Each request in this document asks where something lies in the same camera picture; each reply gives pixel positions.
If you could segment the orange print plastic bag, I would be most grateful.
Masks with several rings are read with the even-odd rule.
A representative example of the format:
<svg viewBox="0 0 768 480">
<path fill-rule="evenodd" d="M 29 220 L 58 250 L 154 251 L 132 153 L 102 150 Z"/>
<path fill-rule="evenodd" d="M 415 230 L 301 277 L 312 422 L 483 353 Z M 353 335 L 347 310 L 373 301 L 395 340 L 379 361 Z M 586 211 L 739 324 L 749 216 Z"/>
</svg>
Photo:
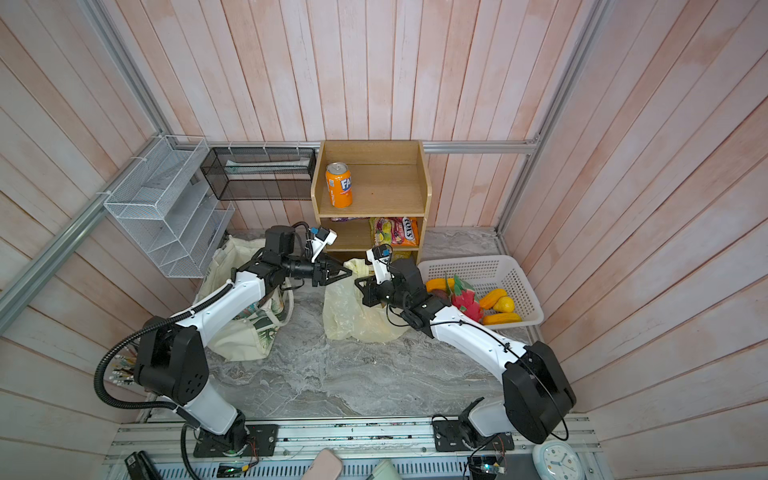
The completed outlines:
<svg viewBox="0 0 768 480">
<path fill-rule="evenodd" d="M 325 288 L 323 325 L 330 340 L 354 339 L 364 343 L 388 343 L 406 333 L 405 327 L 396 327 L 387 319 L 383 306 L 366 307 L 362 293 L 354 281 L 373 274 L 363 259 L 351 259 L 344 266 L 352 275 Z"/>
</svg>

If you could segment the white plastic fruit basket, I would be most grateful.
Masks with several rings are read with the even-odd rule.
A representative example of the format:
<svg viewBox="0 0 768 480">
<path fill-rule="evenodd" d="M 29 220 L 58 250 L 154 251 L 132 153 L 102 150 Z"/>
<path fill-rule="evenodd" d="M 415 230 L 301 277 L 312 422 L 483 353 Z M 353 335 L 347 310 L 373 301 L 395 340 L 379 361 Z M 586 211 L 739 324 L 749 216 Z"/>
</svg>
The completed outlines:
<svg viewBox="0 0 768 480">
<path fill-rule="evenodd" d="M 514 301 L 515 312 L 521 317 L 521 321 L 490 325 L 491 330 L 535 326 L 544 321 L 540 302 L 513 257 L 488 255 L 429 260 L 421 262 L 418 268 L 424 281 L 453 276 L 466 280 L 480 297 L 494 289 L 504 289 Z"/>
</svg>

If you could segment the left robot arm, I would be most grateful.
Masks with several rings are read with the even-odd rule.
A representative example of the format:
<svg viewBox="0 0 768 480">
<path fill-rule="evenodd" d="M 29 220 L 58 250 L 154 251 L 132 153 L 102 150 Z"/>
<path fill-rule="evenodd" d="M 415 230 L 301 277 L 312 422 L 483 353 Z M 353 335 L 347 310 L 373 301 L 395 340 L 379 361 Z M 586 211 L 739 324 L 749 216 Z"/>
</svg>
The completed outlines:
<svg viewBox="0 0 768 480">
<path fill-rule="evenodd" d="M 97 397 L 117 409 L 171 410 L 195 428 L 201 438 L 212 441 L 223 455 L 241 455 L 249 446 L 246 420 L 210 382 L 206 346 L 238 314 L 251 305 L 263 304 L 289 279 L 327 286 L 351 274 L 324 251 L 335 242 L 334 231 L 307 227 L 300 252 L 294 250 L 295 237 L 294 226 L 269 228 L 264 246 L 233 269 L 222 287 L 169 318 L 153 317 L 108 350 L 94 373 Z M 138 346 L 133 378 L 157 395 L 155 401 L 119 400 L 106 390 L 107 368 L 131 343 Z"/>
</svg>

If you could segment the cream canvas tote bag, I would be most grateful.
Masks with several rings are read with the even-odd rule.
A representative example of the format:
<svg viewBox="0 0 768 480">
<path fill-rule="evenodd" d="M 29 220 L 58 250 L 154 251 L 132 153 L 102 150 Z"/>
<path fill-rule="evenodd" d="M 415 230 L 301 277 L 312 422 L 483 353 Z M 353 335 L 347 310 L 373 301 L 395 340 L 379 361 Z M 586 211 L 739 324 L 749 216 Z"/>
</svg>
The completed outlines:
<svg viewBox="0 0 768 480">
<path fill-rule="evenodd" d="M 233 269 L 245 264 L 264 245 L 264 239 L 243 240 L 228 236 L 223 246 L 214 252 L 195 300 L 200 301 L 221 287 Z M 265 359 L 272 350 L 279 328 L 292 318 L 294 305 L 293 292 L 278 288 L 261 306 L 251 304 L 228 322 L 207 348 L 226 361 Z"/>
</svg>

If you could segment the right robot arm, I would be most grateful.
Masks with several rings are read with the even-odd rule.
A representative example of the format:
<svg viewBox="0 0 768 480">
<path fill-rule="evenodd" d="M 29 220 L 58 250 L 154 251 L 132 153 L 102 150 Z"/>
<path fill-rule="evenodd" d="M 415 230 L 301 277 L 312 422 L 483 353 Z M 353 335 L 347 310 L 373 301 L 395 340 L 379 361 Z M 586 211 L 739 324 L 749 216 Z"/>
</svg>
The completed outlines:
<svg viewBox="0 0 768 480">
<path fill-rule="evenodd" d="M 482 397 L 459 415 L 463 440 L 472 448 L 516 433 L 534 444 L 554 435 L 577 399 L 552 349 L 509 339 L 467 317 L 452 302 L 429 292 L 411 259 L 354 281 L 367 307 L 392 307 L 403 324 L 449 344 L 490 372 L 500 397 Z"/>
</svg>

